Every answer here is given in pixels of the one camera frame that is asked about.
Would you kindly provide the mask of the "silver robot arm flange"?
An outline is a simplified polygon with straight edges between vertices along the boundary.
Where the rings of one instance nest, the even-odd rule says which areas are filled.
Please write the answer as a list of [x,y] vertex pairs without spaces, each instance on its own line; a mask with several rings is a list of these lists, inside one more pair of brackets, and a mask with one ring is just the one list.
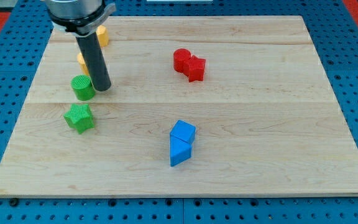
[[45,0],[53,26],[76,37],[86,37],[116,11],[116,4],[104,0]]

